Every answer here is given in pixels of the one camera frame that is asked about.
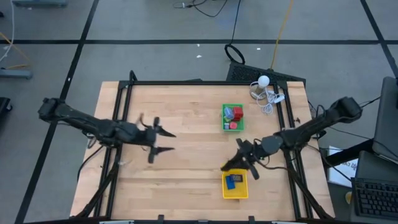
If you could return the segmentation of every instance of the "white ball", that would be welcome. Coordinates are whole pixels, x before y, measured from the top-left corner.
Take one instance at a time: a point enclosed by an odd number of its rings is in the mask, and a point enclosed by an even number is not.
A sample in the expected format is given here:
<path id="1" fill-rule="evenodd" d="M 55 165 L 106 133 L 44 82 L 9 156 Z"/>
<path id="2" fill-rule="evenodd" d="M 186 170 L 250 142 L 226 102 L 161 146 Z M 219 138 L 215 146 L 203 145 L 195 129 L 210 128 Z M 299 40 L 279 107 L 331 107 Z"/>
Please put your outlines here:
<path id="1" fill-rule="evenodd" d="M 262 75 L 262 76 L 260 76 L 258 82 L 259 82 L 259 86 L 260 86 L 261 88 L 264 88 L 264 87 L 266 87 L 267 85 L 269 85 L 269 78 L 268 78 L 268 76 L 266 76 L 266 75 Z"/>

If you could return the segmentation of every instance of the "black floor stripe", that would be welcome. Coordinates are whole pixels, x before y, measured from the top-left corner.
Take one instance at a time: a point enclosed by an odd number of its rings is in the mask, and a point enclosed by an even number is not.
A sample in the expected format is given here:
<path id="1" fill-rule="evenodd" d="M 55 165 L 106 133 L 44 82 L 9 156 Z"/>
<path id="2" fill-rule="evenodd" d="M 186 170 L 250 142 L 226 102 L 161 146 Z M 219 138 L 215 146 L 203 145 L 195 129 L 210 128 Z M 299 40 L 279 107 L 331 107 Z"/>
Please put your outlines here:
<path id="1" fill-rule="evenodd" d="M 68 75 L 65 79 L 65 84 L 61 91 L 61 95 L 60 95 L 61 99 L 65 99 L 67 97 L 70 83 L 72 82 L 73 75 L 75 74 L 75 70 L 76 70 L 76 66 L 77 66 L 77 63 L 80 58 L 81 50 L 83 49 L 84 41 L 87 38 L 87 34 L 90 29 L 91 22 L 93 21 L 94 14 L 95 14 L 95 11 L 96 11 L 96 8 L 98 5 L 98 1 L 99 0 L 93 1 L 93 5 L 91 7 L 90 13 L 88 14 L 88 18 L 87 18 L 85 27 L 83 29 L 83 33 L 81 35 L 78 47 L 76 49 L 75 56 L 72 60 L 72 64 L 70 65 Z M 33 197 L 33 194 L 36 189 L 37 182 L 39 181 L 39 178 L 40 178 L 40 173 L 44 166 L 45 158 L 47 157 L 47 154 L 49 152 L 51 141 L 54 136 L 56 127 L 57 127 L 57 125 L 55 123 L 52 123 L 49 127 L 49 130 L 47 131 L 47 135 L 45 136 L 42 150 L 40 151 L 39 158 L 37 159 L 35 168 L 33 170 L 32 177 L 30 178 L 30 181 L 27 186 L 21 206 L 19 207 L 19 211 L 18 211 L 16 220 L 15 220 L 15 223 L 20 224 L 20 223 L 23 223 L 25 220 L 26 214 L 29 209 L 30 202 L 32 201 L 32 197 Z"/>
<path id="2" fill-rule="evenodd" d="M 80 37 L 79 45 L 77 46 L 75 56 L 73 57 L 72 64 L 70 65 L 70 68 L 69 68 L 68 75 L 65 79 L 65 83 L 63 84 L 63 88 L 62 88 L 61 95 L 60 95 L 60 98 L 63 100 L 66 99 L 66 97 L 68 95 L 70 84 L 72 83 L 73 76 L 75 74 L 76 67 L 77 67 L 77 64 L 80 59 L 81 51 L 83 50 L 83 46 L 85 44 L 91 23 L 93 22 L 94 14 L 95 14 L 95 11 L 97 10 L 99 1 L 100 0 L 94 0 L 93 5 L 90 10 L 90 13 L 88 14 L 85 28 L 83 29 L 83 33 L 81 34 L 81 37 Z"/>
<path id="3" fill-rule="evenodd" d="M 361 4 L 362 4 L 363 9 L 365 10 L 366 15 L 368 16 L 369 22 L 372 25 L 372 28 L 374 30 L 374 33 L 376 34 L 377 39 L 380 41 L 384 55 L 386 55 L 387 61 L 392 69 L 392 72 L 394 73 L 395 77 L 398 77 L 398 67 L 397 67 L 394 57 L 392 56 L 392 54 L 390 52 L 390 49 L 387 46 L 388 41 L 384 40 L 384 37 L 381 34 L 379 27 L 377 26 L 376 20 L 374 19 L 372 12 L 371 12 L 368 4 L 366 3 L 366 0 L 361 0 Z"/>
<path id="4" fill-rule="evenodd" d="M 14 44 L 79 44 L 80 40 L 14 40 Z"/>
<path id="5" fill-rule="evenodd" d="M 192 39 L 192 40 L 86 40 L 85 44 L 228 44 L 229 39 Z M 251 40 L 238 39 L 234 44 L 275 44 L 276 40 Z M 373 45 L 379 44 L 378 40 L 280 40 L 279 44 L 314 44 L 314 45 Z"/>
<path id="6" fill-rule="evenodd" d="M 84 44 L 228 44 L 229 39 L 185 39 L 185 40 L 84 40 Z M 81 40 L 14 40 L 15 44 L 80 44 Z M 275 39 L 237 39 L 234 44 L 275 44 Z M 398 40 L 387 40 L 389 44 L 398 44 Z M 297 45 L 374 45 L 380 40 L 280 40 L 279 44 Z"/>

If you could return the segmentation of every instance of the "green container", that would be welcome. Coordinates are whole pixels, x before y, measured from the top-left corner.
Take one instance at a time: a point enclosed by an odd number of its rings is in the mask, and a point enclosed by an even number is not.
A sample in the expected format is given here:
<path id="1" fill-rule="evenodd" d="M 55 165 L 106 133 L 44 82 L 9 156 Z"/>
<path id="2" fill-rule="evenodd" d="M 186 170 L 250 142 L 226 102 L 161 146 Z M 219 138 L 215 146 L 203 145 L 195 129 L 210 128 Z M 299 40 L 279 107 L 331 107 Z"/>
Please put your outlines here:
<path id="1" fill-rule="evenodd" d="M 226 103 L 223 103 L 223 109 L 221 110 L 221 125 L 222 125 L 222 128 L 223 128 L 224 131 L 239 132 L 239 131 L 243 131 L 244 130 L 244 117 L 241 118 L 240 121 L 234 121 L 236 124 L 238 124 L 238 127 L 236 129 L 225 129 L 224 128 L 224 124 L 225 123 L 229 123 L 229 122 L 226 122 L 225 119 L 224 119 L 224 109 L 226 107 L 229 107 L 229 108 L 233 109 L 236 106 L 242 108 L 242 110 L 243 110 L 243 104 L 239 104 L 239 103 L 226 104 Z"/>

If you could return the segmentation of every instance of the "yellow cable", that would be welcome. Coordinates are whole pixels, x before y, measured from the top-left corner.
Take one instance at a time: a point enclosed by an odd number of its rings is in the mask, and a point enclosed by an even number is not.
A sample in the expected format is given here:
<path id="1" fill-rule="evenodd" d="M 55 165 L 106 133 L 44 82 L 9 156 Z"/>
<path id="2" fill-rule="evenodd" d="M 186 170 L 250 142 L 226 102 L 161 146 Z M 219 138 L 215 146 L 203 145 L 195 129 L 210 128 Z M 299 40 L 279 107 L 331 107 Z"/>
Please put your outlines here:
<path id="1" fill-rule="evenodd" d="M 17 46 L 15 46 L 14 44 L 11 43 L 11 41 L 2 33 L 0 32 L 0 35 L 3 37 L 4 40 L 6 40 L 8 42 L 8 44 L 10 44 L 9 47 L 14 47 L 28 62 L 30 62 L 30 59 L 28 56 L 26 56 L 26 54 L 23 53 L 23 51 L 21 49 L 19 49 Z M 6 69 L 13 69 L 13 68 L 22 68 L 22 67 L 28 67 L 29 64 L 24 64 L 24 65 L 13 65 L 10 67 L 7 67 Z"/>
<path id="2" fill-rule="evenodd" d="M 275 58 L 276 58 L 276 52 L 277 52 L 277 49 L 278 49 L 279 39 L 282 36 L 282 32 L 283 32 L 283 30 L 285 28 L 287 18 L 289 18 L 289 14 L 290 14 L 290 10 L 292 9 L 292 6 L 293 6 L 293 0 L 290 0 L 289 8 L 287 9 L 287 12 L 286 12 L 286 15 L 285 15 L 285 19 L 284 19 L 284 21 L 282 23 L 282 26 L 280 27 L 280 30 L 279 30 L 278 39 L 276 39 L 276 44 L 275 44 L 275 48 L 274 48 L 274 56 L 272 56 L 271 69 L 274 66 L 274 61 L 275 61 Z"/>
<path id="3" fill-rule="evenodd" d="M 16 69 L 16 68 L 24 68 L 24 67 L 28 67 L 28 64 L 24 64 L 24 65 L 13 65 L 10 67 L 7 67 L 6 69 Z"/>

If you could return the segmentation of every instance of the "blue block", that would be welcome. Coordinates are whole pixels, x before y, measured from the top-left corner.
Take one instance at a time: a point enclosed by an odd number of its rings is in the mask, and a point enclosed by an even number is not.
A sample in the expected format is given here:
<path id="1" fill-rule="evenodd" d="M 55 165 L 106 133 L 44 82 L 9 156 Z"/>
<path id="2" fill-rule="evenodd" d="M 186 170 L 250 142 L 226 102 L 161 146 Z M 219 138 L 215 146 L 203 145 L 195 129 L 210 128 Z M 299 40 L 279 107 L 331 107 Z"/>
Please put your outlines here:
<path id="1" fill-rule="evenodd" d="M 228 190 L 235 189 L 234 180 L 230 176 L 225 177 L 225 182 L 226 182 L 226 188 Z"/>
<path id="2" fill-rule="evenodd" d="M 232 111 L 231 108 L 224 108 L 224 115 L 228 119 L 234 119 L 234 112 Z"/>

